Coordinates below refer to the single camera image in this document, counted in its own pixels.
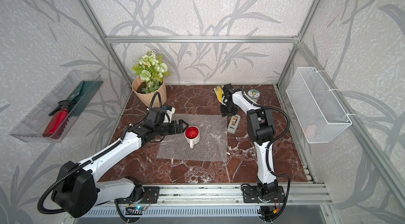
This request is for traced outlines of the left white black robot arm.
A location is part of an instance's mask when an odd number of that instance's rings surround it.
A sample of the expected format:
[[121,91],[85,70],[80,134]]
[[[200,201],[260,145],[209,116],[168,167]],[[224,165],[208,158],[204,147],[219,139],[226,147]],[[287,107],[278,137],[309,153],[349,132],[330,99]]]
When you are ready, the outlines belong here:
[[149,107],[134,125],[128,125],[121,137],[89,158],[78,163],[65,163],[54,182],[39,198],[37,209],[45,215],[67,212],[75,218],[84,216],[94,206],[109,201],[128,199],[140,201],[145,193],[136,179],[122,178],[102,182],[100,179],[126,156],[144,147],[156,137],[184,133],[189,124],[173,120],[175,108]]

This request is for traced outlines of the white mug red inside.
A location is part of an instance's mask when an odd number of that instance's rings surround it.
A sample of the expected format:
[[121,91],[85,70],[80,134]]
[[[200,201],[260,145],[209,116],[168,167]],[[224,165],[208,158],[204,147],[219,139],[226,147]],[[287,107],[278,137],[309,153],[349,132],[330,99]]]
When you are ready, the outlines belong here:
[[200,142],[200,130],[198,127],[189,126],[184,134],[191,149]]

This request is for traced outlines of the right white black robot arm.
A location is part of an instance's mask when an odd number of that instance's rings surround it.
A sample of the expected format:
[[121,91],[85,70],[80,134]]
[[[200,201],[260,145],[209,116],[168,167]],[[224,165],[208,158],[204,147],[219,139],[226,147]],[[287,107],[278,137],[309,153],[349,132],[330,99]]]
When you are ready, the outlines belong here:
[[[277,174],[273,164],[273,144],[284,137],[290,129],[289,116],[280,108],[275,106],[260,105],[248,97],[242,87],[234,88],[231,84],[217,86],[216,96],[221,103],[220,112],[224,117],[237,115],[241,110],[246,114],[247,133],[253,142],[257,156],[257,197],[262,202],[269,202],[274,196],[281,193],[282,187],[278,185],[278,178],[286,177],[288,187],[282,199],[287,199],[291,177],[288,173]],[[286,129],[276,135],[276,126],[273,119],[273,112],[280,112],[285,116]]]

